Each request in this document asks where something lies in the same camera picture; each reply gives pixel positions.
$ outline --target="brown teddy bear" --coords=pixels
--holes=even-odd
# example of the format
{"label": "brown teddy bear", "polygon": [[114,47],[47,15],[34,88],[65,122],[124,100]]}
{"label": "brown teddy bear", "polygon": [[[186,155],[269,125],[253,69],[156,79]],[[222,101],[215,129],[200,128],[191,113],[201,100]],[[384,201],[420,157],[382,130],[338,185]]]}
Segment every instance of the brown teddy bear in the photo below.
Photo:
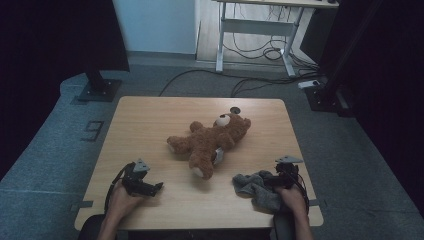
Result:
{"label": "brown teddy bear", "polygon": [[171,136],[167,142],[172,152],[190,153],[189,167],[205,180],[212,177],[217,149],[227,151],[240,141],[250,128],[250,119],[228,113],[219,116],[213,127],[206,128],[194,121],[188,137]]}

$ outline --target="table top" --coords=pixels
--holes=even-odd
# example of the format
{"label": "table top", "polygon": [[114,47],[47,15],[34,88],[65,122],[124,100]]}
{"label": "table top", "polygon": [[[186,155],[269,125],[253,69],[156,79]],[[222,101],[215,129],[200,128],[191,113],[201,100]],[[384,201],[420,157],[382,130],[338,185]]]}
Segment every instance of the table top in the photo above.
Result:
{"label": "table top", "polygon": [[[188,136],[190,123],[197,120],[212,127],[215,119],[238,107],[240,116],[252,126],[236,146],[224,153],[210,180],[196,176],[188,167],[188,155],[172,153],[169,136]],[[259,170],[275,173],[275,160],[290,155],[302,159],[284,102],[279,99],[123,97],[120,99],[75,228],[102,214],[109,185],[128,163],[139,158],[151,168],[143,179],[149,184],[164,182],[155,197],[143,201],[121,222],[120,229],[208,229],[263,228],[272,226],[273,215],[252,205],[251,198],[238,195],[232,185],[237,174]],[[299,173],[308,196],[315,193],[304,163]],[[311,226],[323,224],[318,206],[310,208]]]}
{"label": "table top", "polygon": [[213,0],[225,3],[242,3],[242,4],[260,4],[260,5],[277,5],[289,7],[306,7],[306,8],[338,8],[339,4],[328,3],[327,0]]}

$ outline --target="teddy bear arm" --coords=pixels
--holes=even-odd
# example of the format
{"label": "teddy bear arm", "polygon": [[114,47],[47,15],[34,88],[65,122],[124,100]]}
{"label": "teddy bear arm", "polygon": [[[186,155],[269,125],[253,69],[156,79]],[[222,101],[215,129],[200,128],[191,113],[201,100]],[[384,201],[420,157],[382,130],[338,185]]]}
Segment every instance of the teddy bear arm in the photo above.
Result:
{"label": "teddy bear arm", "polygon": [[195,132],[195,131],[197,131],[201,128],[203,128],[203,124],[201,122],[194,121],[190,124],[190,131],[191,132]]}
{"label": "teddy bear arm", "polygon": [[235,142],[231,138],[230,134],[228,133],[221,133],[218,135],[217,139],[218,146],[222,148],[222,150],[226,151],[234,147]]}
{"label": "teddy bear arm", "polygon": [[172,136],[168,138],[167,143],[174,153],[188,153],[191,150],[190,141],[186,137]]}

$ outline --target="gray towel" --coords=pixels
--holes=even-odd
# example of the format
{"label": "gray towel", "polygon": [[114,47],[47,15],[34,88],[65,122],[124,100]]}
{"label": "gray towel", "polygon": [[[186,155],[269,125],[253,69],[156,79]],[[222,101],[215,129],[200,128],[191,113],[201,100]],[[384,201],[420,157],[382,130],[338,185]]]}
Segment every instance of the gray towel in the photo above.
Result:
{"label": "gray towel", "polygon": [[237,174],[233,177],[233,185],[236,193],[245,193],[253,197],[252,203],[258,207],[272,212],[280,211],[281,196],[272,191],[271,187],[264,185],[263,178],[272,176],[272,173],[262,170],[252,175]]}

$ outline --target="tripod base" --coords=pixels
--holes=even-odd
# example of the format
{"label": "tripod base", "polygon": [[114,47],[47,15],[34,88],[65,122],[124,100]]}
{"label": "tripod base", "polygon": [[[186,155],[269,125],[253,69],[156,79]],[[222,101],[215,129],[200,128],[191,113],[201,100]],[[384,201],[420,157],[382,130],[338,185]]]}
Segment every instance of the tripod base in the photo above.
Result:
{"label": "tripod base", "polygon": [[112,102],[121,86],[122,80],[105,79],[104,82],[105,87],[100,91],[93,90],[90,82],[88,82],[78,97],[78,101]]}
{"label": "tripod base", "polygon": [[340,117],[354,117],[351,110],[351,103],[344,97],[346,91],[339,89],[336,96],[331,101],[323,101],[320,97],[321,88],[305,88],[309,106],[316,112],[334,112]]}

